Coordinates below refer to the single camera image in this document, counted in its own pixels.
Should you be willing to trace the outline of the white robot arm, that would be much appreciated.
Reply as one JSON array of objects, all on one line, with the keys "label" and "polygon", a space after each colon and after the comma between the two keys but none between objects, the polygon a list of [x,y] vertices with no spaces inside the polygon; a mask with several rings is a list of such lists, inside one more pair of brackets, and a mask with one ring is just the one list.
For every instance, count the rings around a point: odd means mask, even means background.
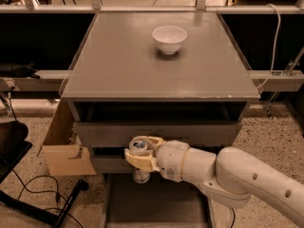
[{"label": "white robot arm", "polygon": [[186,181],[230,208],[242,208],[255,196],[304,227],[304,185],[241,149],[229,146],[215,154],[186,142],[137,136],[124,155],[136,169],[158,172],[170,181]]}]

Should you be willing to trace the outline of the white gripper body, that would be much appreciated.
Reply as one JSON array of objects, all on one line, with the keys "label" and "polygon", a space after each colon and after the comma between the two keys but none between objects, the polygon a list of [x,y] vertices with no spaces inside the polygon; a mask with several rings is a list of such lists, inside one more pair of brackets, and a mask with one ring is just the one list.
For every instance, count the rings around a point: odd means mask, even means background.
[{"label": "white gripper body", "polygon": [[181,182],[181,170],[186,151],[190,148],[188,143],[170,141],[162,144],[156,152],[157,163],[163,178]]}]

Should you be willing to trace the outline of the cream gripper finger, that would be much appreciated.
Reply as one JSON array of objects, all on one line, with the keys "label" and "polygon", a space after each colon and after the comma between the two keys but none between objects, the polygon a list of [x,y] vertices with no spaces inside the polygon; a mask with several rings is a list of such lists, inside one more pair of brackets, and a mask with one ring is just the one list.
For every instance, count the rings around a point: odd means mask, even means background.
[{"label": "cream gripper finger", "polygon": [[132,140],[132,150],[135,152],[143,152],[153,150],[156,152],[159,147],[165,143],[165,140],[154,136],[137,136]]},{"label": "cream gripper finger", "polygon": [[159,172],[160,168],[152,150],[134,152],[129,149],[124,151],[125,159],[132,166],[145,172]]}]

